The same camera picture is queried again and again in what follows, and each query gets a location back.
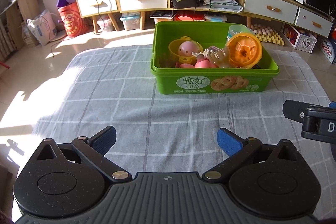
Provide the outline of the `green plastic cookie box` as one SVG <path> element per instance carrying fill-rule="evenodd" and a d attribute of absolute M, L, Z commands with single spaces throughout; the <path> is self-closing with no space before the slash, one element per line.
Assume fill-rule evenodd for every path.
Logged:
<path fill-rule="evenodd" d="M 222 48 L 230 23 L 166 21 L 155 25 L 151 72 L 161 94 L 262 92 L 280 72 L 266 50 L 255 68 L 176 68 L 169 43 L 188 36 L 202 45 Z"/>

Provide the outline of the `yellow egg tray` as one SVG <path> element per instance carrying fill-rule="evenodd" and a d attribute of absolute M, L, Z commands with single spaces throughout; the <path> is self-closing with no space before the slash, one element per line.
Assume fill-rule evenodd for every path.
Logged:
<path fill-rule="evenodd" d="M 272 43 L 278 46 L 284 46 L 285 42 L 277 31 L 270 26 L 263 26 L 261 24 L 253 24 L 251 30 L 260 40 L 260 42 Z"/>

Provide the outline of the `pink ball toy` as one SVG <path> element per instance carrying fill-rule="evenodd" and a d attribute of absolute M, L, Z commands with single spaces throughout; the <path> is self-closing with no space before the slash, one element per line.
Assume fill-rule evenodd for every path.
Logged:
<path fill-rule="evenodd" d="M 182 57 L 193 57 L 193 52 L 200 52 L 202 50 L 202 46 L 193 41 L 186 40 L 181 43 L 178 48 L 178 55 Z"/>

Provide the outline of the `tan rubber hand toy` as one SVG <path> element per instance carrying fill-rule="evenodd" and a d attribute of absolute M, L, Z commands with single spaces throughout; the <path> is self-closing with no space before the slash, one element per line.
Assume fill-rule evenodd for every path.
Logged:
<path fill-rule="evenodd" d="M 227 47 L 211 51 L 208 56 L 209 61 L 219 68 L 230 68 L 230 53 Z"/>

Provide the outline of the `yellow toy cup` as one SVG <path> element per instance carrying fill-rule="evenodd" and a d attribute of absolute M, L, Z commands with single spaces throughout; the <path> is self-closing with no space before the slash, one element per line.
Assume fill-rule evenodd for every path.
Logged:
<path fill-rule="evenodd" d="M 182 57 L 178 55 L 179 46 L 181 45 L 182 42 L 186 40 L 193 40 L 193 39 L 188 36 L 182 36 L 180 39 L 173 40 L 172 42 L 169 43 L 168 49 L 170 52 L 170 61 L 172 61 L 173 63 L 179 62 L 179 63 L 187 63 L 187 64 L 192 64 L 192 65 L 196 63 L 195 57 Z"/>

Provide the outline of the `red paper bag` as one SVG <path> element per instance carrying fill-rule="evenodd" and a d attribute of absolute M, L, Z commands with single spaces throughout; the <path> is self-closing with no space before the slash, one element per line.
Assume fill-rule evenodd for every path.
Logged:
<path fill-rule="evenodd" d="M 84 18 L 81 17 L 76 2 L 58 8 L 58 12 L 64 24 L 66 34 L 69 38 L 75 38 L 79 35 L 85 34 L 88 31 L 88 23 Z"/>

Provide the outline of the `orange plastic pumpkin bowl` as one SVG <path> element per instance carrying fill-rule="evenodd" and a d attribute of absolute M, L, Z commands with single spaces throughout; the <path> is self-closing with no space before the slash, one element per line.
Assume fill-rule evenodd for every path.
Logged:
<path fill-rule="evenodd" d="M 229 62 L 234 68 L 251 69 L 261 60 L 263 46 L 253 34 L 242 32 L 232 36 L 226 43 Z"/>

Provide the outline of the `clear cotton swab jar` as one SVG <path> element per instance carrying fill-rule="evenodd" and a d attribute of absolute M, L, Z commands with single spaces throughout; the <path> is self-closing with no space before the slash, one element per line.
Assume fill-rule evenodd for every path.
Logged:
<path fill-rule="evenodd" d="M 227 42 L 229 42 L 233 36 L 240 33 L 249 33 L 252 35 L 255 34 L 250 28 L 242 24 L 232 24 L 228 28 Z"/>

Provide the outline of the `grey checked table cloth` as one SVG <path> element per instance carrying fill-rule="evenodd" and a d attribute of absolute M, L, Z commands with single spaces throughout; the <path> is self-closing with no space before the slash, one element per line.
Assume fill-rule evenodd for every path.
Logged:
<path fill-rule="evenodd" d="M 84 51 L 50 83 L 55 108 L 41 103 L 41 115 L 22 146 L 30 157 L 44 138 L 68 143 L 112 125 L 117 142 L 107 157 L 135 174 L 204 172 L 226 158 L 217 144 L 221 127 L 267 144 L 289 139 L 321 184 L 315 215 L 333 217 L 330 145 L 302 138 L 301 125 L 282 114 L 286 100 L 327 106 L 329 98 L 298 53 L 271 50 L 270 56 L 280 72 L 263 92 L 163 95 L 150 71 L 150 45 Z"/>

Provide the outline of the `white dried starfish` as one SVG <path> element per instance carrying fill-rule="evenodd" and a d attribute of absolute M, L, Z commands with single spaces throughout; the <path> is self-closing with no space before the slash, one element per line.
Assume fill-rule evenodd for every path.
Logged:
<path fill-rule="evenodd" d="M 206 48 L 202 52 L 192 52 L 192 56 L 195 57 L 197 61 L 203 61 L 205 59 L 209 61 L 215 61 L 220 59 L 222 55 L 223 55 L 222 49 L 216 46 Z"/>

